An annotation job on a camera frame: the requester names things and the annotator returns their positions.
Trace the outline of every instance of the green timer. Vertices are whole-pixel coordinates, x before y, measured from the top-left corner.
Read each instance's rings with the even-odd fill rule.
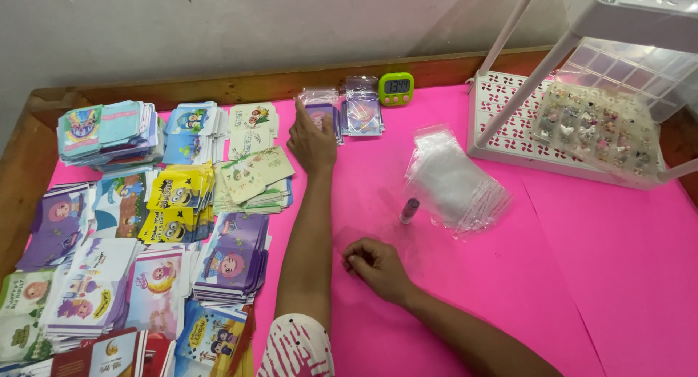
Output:
[[[407,72],[388,73],[378,80],[378,98],[384,106],[406,105],[412,100],[414,77]]]

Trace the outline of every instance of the small bottle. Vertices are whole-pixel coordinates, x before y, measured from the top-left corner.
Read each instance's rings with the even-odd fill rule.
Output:
[[[419,208],[419,200],[417,200],[416,198],[410,198],[409,200],[407,200],[407,202],[405,203],[405,207],[402,209],[402,212],[400,212],[400,222],[402,224],[410,224],[412,218],[417,213],[417,210]]]

